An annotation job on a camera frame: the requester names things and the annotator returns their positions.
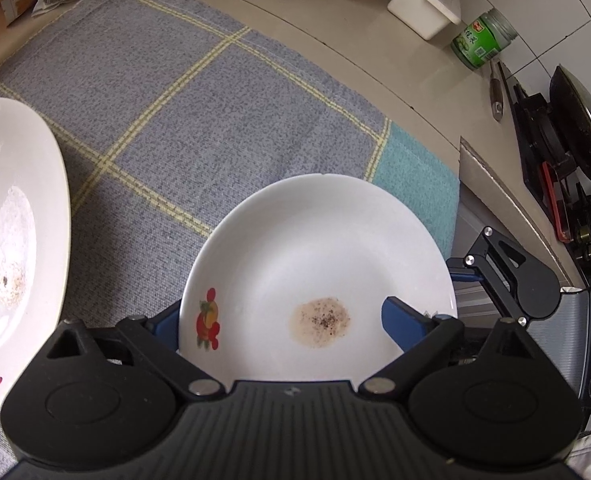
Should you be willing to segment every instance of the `red and green label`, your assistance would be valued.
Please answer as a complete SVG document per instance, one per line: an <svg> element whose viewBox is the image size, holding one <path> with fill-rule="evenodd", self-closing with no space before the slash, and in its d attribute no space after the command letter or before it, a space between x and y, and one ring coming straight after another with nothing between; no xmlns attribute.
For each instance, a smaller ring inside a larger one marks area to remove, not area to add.
<svg viewBox="0 0 591 480"><path fill-rule="evenodd" d="M486 23L480 18L465 28L459 36L456 36L453 44L476 68L482 66L502 50Z"/></svg>

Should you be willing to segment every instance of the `white plastic container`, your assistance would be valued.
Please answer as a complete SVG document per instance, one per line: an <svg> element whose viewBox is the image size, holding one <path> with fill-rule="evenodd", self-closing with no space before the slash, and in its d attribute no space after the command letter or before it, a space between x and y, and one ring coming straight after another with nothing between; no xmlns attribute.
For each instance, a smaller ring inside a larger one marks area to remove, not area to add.
<svg viewBox="0 0 591 480"><path fill-rule="evenodd" d="M460 23L460 0L391 0L387 9L425 40Z"/></svg>

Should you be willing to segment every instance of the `white bowl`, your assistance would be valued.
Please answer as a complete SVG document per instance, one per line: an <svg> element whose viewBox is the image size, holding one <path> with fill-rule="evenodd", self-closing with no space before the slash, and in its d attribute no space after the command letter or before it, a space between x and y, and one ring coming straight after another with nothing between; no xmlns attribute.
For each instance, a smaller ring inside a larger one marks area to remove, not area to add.
<svg viewBox="0 0 591 480"><path fill-rule="evenodd" d="M69 250L58 145L39 115L0 98L0 407L57 325Z"/></svg>
<svg viewBox="0 0 591 480"><path fill-rule="evenodd" d="M182 296L179 351L227 389L236 380L357 388L402 354L381 323L388 296L457 315L424 225L363 180L288 178L240 203L202 247ZM303 312L324 298L341 306Z"/></svg>

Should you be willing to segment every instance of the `checkered cloth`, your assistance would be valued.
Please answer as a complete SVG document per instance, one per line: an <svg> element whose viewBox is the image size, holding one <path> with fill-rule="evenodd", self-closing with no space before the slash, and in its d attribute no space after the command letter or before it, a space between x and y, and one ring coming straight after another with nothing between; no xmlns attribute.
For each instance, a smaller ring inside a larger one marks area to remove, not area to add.
<svg viewBox="0 0 591 480"><path fill-rule="evenodd" d="M69 178L64 316L89 326L181 297L220 220L253 192L343 173L405 202L448 255L458 179L354 91L196 0L83 0L0 67ZM14 459L0 429L0 474Z"/></svg>

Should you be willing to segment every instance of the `ribbed gray panel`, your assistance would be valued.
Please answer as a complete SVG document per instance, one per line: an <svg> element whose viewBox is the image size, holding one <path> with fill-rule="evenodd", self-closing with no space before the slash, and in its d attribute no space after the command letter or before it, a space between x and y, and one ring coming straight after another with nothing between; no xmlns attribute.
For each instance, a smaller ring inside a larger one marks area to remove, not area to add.
<svg viewBox="0 0 591 480"><path fill-rule="evenodd" d="M563 294L548 319L532 321L527 332L579 396L587 354L589 292Z"/></svg>

